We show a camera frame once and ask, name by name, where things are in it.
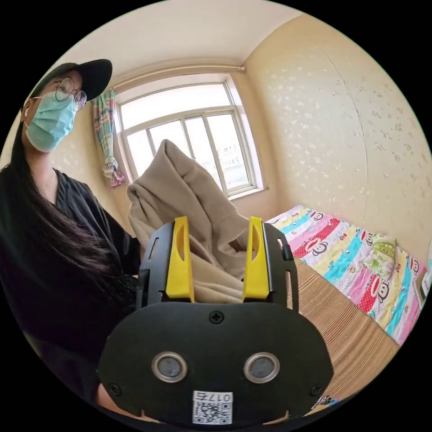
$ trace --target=black shirt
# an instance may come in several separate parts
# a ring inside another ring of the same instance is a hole
[[[39,341],[43,360],[80,396],[93,398],[96,365],[107,337],[135,309],[133,276],[140,266],[140,243],[101,207],[86,184],[56,171],[56,207],[109,246],[114,276],[95,283],[115,294],[106,301],[89,295],[86,275],[72,268],[68,274],[59,272],[50,265],[50,256],[38,256],[46,263],[41,282],[29,260],[39,251],[23,251],[23,245],[14,242],[20,227],[14,218],[13,190],[5,191],[11,184],[6,181],[9,170],[0,171],[0,281],[21,329]]]

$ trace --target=striped bed sheet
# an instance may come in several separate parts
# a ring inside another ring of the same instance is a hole
[[[403,344],[424,303],[419,293],[423,263],[397,247],[395,267],[386,281],[363,265],[373,233],[305,206],[295,206],[268,222],[285,235],[297,258]]]

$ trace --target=tied curtain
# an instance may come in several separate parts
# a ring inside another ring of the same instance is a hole
[[[110,89],[93,101],[94,130],[105,156],[103,175],[110,179],[112,188],[122,185],[125,181],[123,174],[118,170],[118,162],[113,150],[115,99],[116,94],[113,89]]]

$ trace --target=woman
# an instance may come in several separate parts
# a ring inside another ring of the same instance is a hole
[[[108,60],[62,64],[22,108],[10,164],[0,172],[0,281],[21,329],[59,378],[89,402],[122,412],[99,385],[96,365],[135,308],[141,246],[87,185],[54,170],[49,155],[111,74]]]

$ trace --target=black baseball cap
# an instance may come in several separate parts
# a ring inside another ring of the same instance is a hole
[[[107,88],[113,65],[109,60],[99,59],[86,63],[62,63],[50,71],[38,83],[30,97],[38,96],[42,89],[55,77],[70,71],[77,71],[82,77],[82,90],[87,95],[87,100],[97,98]]]

